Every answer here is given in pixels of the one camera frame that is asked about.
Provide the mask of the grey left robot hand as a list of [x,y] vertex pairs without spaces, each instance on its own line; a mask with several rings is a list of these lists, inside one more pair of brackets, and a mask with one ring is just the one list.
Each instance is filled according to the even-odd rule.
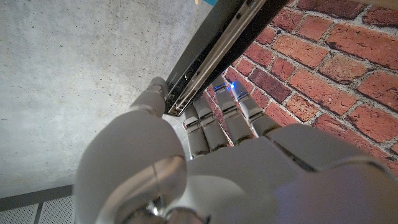
[[[263,115],[228,146],[215,119],[187,112],[197,156],[185,158],[154,78],[83,153],[73,188],[78,223],[396,223],[397,178],[323,131]],[[211,131],[212,146],[204,137]]]

